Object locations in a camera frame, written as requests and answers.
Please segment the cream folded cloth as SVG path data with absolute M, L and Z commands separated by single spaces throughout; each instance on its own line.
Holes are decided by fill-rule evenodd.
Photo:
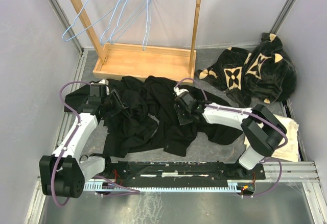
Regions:
M 244 167 L 253 168 L 260 161 L 270 158 L 277 149 L 288 144 L 287 130 L 276 118 L 268 121 L 259 115 L 249 114 L 241 124 L 249 146 L 239 158 Z

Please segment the wooden clothes rack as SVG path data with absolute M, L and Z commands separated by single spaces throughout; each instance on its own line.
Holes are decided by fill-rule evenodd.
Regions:
M 109 41 L 102 45 L 96 34 L 97 39 L 90 40 L 98 54 L 92 73 L 95 77 L 103 79 L 133 76 L 144 80 L 148 76 L 156 76 L 187 84 L 193 83 L 200 6 L 201 0 L 196 0 L 190 49 L 147 45 L 146 50 L 143 51 L 142 44 L 110 44 Z

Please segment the black shirt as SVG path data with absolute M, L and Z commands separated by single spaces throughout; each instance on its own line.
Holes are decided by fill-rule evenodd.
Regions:
M 143 82 L 133 77 L 108 81 L 110 100 L 112 89 L 116 89 L 128 108 L 115 117 L 107 118 L 104 115 L 104 108 L 100 108 L 98 114 L 107 127 L 104 154 L 123 158 L 128 153 L 147 151 L 143 149 L 143 145 L 156 133 L 158 122 L 156 117 L 149 113 Z M 82 86 L 67 94 L 64 101 L 80 112 L 83 104 L 88 104 L 89 88 L 90 85 Z
M 243 132 L 223 125 L 190 123 L 181 126 L 174 109 L 173 88 L 177 82 L 149 76 L 143 88 L 149 113 L 159 120 L 156 133 L 143 145 L 144 150 L 163 148 L 167 153 L 186 156 L 186 149 L 196 139 L 198 132 L 207 135 L 209 141 L 218 145 L 232 144 Z

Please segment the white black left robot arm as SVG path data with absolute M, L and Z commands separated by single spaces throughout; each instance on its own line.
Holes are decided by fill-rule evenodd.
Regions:
M 92 154 L 86 161 L 79 162 L 82 150 L 90 135 L 104 118 L 105 111 L 113 113 L 127 108 L 116 90 L 109 88 L 106 79 L 86 82 L 86 98 L 79 105 L 64 99 L 65 108 L 75 116 L 75 121 L 61 144 L 51 155 L 44 155 L 39 161 L 41 189 L 44 195 L 52 196 L 56 202 L 59 197 L 78 198 L 85 183 L 96 175 L 108 178 L 113 166 L 105 154 Z

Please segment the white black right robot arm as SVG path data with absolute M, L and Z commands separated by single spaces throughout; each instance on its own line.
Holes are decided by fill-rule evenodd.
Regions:
M 186 89 L 174 89 L 175 110 L 181 125 L 204 122 L 223 125 L 243 131 L 249 146 L 234 166 L 235 174 L 245 179 L 253 168 L 269 158 L 280 147 L 288 143 L 287 129 L 265 106 L 253 108 L 232 108 L 199 101 Z

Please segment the black cream fleece garment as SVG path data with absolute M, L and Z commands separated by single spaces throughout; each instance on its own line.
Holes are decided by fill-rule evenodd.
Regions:
M 251 51 L 225 49 L 213 65 L 197 70 L 195 76 L 224 91 L 242 108 L 249 107 L 254 97 L 267 104 L 283 102 L 297 84 L 295 66 L 273 33 L 262 33 L 259 45 Z

